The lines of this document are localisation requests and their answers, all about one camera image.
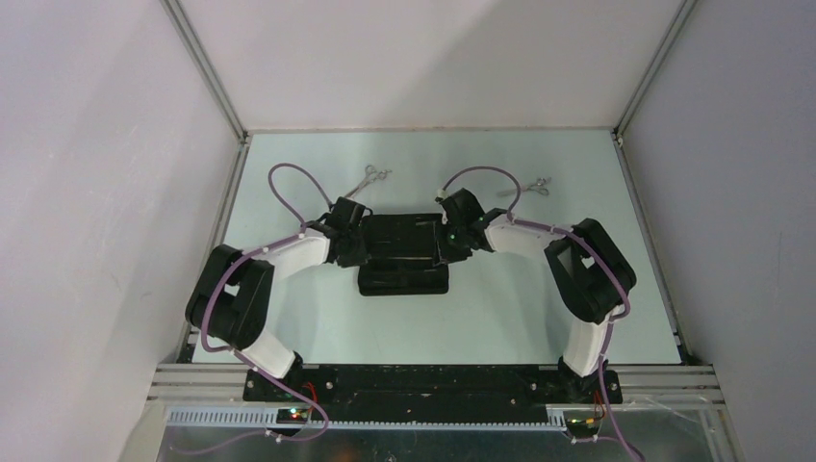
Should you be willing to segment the silver scissors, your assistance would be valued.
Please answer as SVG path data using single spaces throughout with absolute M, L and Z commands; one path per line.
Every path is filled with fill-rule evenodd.
M 363 179 L 349 192 L 347 192 L 344 197 L 345 198 L 352 198 L 367 186 L 377 181 L 384 181 L 388 178 L 389 174 L 393 171 L 391 169 L 378 169 L 374 165 L 366 165 L 364 169 L 364 177 Z
M 540 177 L 537 178 L 534 182 L 524 184 L 520 187 L 521 193 L 537 193 L 542 196 L 549 195 L 548 186 L 551 183 L 551 179 L 549 177 Z M 505 197 L 515 195 L 517 193 L 516 189 L 508 189 L 503 190 L 497 193 L 497 197 Z

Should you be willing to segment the black zippered tool case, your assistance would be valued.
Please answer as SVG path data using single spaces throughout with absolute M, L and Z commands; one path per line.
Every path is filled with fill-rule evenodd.
M 362 296 L 443 295 L 449 269 L 437 244 L 439 213 L 375 214 L 361 226 L 369 259 L 359 267 Z

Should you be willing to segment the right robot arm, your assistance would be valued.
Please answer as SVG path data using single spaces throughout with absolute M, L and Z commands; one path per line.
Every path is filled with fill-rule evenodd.
M 603 226 L 586 218 L 557 227 L 514 218 L 504 209 L 485 211 L 475 195 L 461 189 L 437 192 L 442 207 L 441 258 L 468 259 L 475 251 L 509 253 L 545 261 L 562 302 L 572 314 L 569 338 L 559 363 L 565 398 L 583 402 L 599 387 L 595 374 L 605 357 L 613 323 L 631 311 L 629 292 L 637 283 L 631 264 Z

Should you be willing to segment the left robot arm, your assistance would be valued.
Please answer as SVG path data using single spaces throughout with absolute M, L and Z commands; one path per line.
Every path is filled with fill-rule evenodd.
M 304 375 L 297 365 L 302 358 L 267 327 L 272 286 L 323 264 L 363 266 L 370 259 L 363 220 L 371 214 L 369 207 L 340 197 L 327 213 L 286 238 L 249 250 L 215 247 L 185 313 L 199 330 L 203 349 L 227 352 L 264 372 L 268 389 L 279 399 L 299 397 Z

